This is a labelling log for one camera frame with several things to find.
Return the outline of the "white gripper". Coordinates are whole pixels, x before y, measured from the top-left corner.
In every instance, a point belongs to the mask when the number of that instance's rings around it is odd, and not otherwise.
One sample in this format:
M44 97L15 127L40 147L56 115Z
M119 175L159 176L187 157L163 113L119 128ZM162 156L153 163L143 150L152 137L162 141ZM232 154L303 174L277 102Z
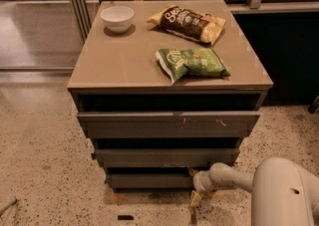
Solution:
M188 167L188 173L193 177L193 186L195 190L190 194L190 207L196 207L203 198L205 192L211 190L211 179L209 177L209 171L199 171L198 169Z

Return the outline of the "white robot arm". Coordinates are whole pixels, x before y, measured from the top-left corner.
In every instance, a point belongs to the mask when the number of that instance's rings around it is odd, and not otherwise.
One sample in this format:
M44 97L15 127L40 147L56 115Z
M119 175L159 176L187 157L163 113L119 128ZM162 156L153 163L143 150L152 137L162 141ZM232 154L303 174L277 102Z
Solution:
M215 163L193 176L190 206L219 189L251 194L251 226L315 226L319 216L319 178L282 157L263 160L253 173Z

